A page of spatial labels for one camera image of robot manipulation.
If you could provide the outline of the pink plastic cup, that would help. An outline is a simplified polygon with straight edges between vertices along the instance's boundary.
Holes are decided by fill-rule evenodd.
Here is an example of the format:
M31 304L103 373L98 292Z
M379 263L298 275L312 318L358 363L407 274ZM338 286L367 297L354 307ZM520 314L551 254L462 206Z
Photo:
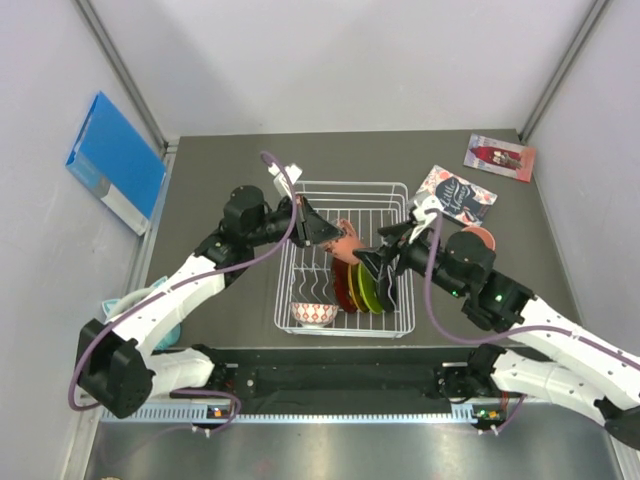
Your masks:
M462 228L461 232L466 251L496 251L496 240L489 230L478 226L467 226Z

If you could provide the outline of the teal object behind arm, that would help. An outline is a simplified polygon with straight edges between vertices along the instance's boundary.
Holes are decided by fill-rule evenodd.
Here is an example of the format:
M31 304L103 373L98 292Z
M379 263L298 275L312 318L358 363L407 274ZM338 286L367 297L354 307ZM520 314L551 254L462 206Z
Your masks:
M106 320L109 321L113 317L116 317L117 315L120 315L128 309L134 307L167 280L168 277L163 276L152 283L149 287L132 291L121 298L103 300L102 311L105 314ZM166 334L161 341L158 342L158 344L155 346L155 351L164 351L174 346L178 342L180 335L181 326L177 325L168 334Z

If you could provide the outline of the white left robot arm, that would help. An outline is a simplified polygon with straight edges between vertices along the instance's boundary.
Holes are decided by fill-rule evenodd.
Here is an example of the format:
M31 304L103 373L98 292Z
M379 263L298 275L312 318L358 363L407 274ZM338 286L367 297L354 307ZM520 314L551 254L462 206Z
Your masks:
M163 284L110 322L87 322L79 333L73 386L119 419L149 398L196 388L216 396L227 374L204 347L158 354L159 342L199 305L230 287L250 266L254 250L286 242L304 248L341 238L302 196L283 196L275 209L256 186L230 195L219 226Z

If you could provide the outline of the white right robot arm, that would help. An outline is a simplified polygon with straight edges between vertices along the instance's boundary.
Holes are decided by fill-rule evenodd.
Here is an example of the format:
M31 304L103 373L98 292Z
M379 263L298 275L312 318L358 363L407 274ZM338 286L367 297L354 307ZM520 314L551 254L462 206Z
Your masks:
M461 298L463 314L490 332L473 340L466 380L474 396L495 390L543 399L579 413L612 437L639 446L639 358L554 310L494 269L496 254L470 231L439 239L409 222L382 228L386 242L355 250L376 279L411 270L425 285Z

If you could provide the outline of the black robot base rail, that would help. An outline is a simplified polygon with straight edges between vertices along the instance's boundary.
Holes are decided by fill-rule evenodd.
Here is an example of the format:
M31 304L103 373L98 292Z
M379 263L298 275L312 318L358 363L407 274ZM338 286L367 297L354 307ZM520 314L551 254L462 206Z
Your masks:
M181 387L173 398L232 393L246 401L277 392L397 392L428 399L500 398L488 377L468 367L470 348L360 347L217 349L203 387Z

